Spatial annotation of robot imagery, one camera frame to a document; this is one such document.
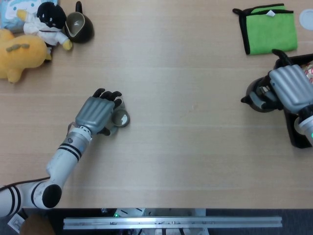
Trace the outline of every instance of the robot finger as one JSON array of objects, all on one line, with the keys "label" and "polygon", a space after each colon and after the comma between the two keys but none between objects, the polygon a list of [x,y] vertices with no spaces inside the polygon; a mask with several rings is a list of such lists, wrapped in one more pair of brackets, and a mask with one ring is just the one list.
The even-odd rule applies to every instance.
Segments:
[{"label": "robot finger", "polygon": [[107,98],[107,100],[109,100],[109,101],[115,101],[115,99],[117,98],[117,97],[120,97],[120,96],[122,96],[122,93],[121,92],[113,92],[108,98]]},{"label": "robot finger", "polygon": [[114,109],[116,109],[118,106],[120,106],[121,104],[122,104],[122,100],[121,99],[117,99],[117,100],[115,100],[114,101],[114,104],[115,104],[115,106],[114,106]]},{"label": "robot finger", "polygon": [[101,99],[108,99],[111,96],[112,92],[104,92],[100,98]]},{"label": "robot finger", "polygon": [[105,127],[101,131],[99,131],[98,134],[109,136],[111,134],[111,131],[108,128]]},{"label": "robot finger", "polygon": [[104,88],[99,88],[94,94],[92,97],[95,97],[95,98],[98,98],[100,97],[100,95],[105,91],[106,89]]}]

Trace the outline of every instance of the yellow plush toy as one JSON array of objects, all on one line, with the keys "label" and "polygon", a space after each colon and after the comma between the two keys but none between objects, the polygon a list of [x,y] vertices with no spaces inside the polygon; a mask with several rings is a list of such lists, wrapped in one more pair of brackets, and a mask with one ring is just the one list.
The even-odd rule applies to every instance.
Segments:
[{"label": "yellow plush toy", "polygon": [[7,29],[0,29],[0,78],[16,83],[27,68],[39,67],[46,58],[47,47],[38,36],[14,38]]}]

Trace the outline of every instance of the black mug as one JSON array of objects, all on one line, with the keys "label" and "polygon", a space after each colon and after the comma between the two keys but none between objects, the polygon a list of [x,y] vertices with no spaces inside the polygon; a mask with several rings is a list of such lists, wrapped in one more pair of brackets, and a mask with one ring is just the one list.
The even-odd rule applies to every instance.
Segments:
[{"label": "black mug", "polygon": [[91,20],[83,15],[82,3],[76,3],[76,12],[70,13],[65,23],[65,33],[74,43],[86,43],[94,36]]}]

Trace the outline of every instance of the plastic bag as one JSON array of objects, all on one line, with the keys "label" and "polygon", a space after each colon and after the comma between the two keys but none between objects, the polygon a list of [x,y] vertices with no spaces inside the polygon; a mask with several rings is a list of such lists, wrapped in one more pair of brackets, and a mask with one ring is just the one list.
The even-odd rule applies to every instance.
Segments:
[{"label": "plastic bag", "polygon": [[303,72],[308,77],[311,84],[313,84],[313,61],[309,62],[306,65],[302,66]]},{"label": "plastic bag", "polygon": [[17,17],[17,10],[23,9],[36,15],[38,7],[46,1],[58,3],[58,0],[1,0],[1,28],[9,29],[13,33],[23,32],[24,22]]}]

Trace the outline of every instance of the white robotic arm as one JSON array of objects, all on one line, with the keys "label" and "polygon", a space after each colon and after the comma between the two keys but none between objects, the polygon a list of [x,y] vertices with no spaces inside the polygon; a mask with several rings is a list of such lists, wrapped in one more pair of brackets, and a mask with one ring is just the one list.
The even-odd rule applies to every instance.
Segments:
[{"label": "white robotic arm", "polygon": [[35,181],[20,182],[0,188],[0,217],[15,214],[22,207],[51,209],[62,195],[62,188],[92,136],[114,132],[112,115],[122,104],[120,92],[104,92],[98,89],[89,97],[76,117],[76,128],[72,129],[48,163],[50,177]]}]

